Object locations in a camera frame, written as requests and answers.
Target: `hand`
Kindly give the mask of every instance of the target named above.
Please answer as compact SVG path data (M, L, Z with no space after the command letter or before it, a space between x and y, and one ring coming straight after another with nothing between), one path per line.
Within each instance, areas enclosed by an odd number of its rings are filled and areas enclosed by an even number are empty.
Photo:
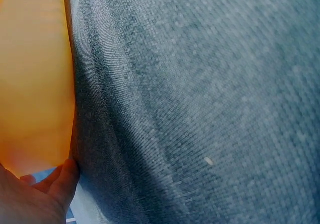
M16 178L0 165L0 224L65 224L80 174L72 159L43 181Z

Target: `yellow-orange surface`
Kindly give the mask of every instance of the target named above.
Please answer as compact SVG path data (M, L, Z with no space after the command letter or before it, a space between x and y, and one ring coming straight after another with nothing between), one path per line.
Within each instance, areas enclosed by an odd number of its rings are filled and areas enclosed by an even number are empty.
M0 0L0 163L18 177L62 164L74 111L65 0Z

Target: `finger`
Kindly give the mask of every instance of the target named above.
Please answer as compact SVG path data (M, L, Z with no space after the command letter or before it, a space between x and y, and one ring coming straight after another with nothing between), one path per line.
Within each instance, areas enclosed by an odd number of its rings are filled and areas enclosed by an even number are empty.
M51 185L59 178L62 171L62 165L58 166L46 179L34 184L32 187L42 193L48 193Z
M25 175L20 177L20 180L28 184L29 186L34 185L37 181L33 175Z
M64 209L68 211L75 197L80 172L77 163L68 159L65 161L59 178L52 184L48 194L52 196Z

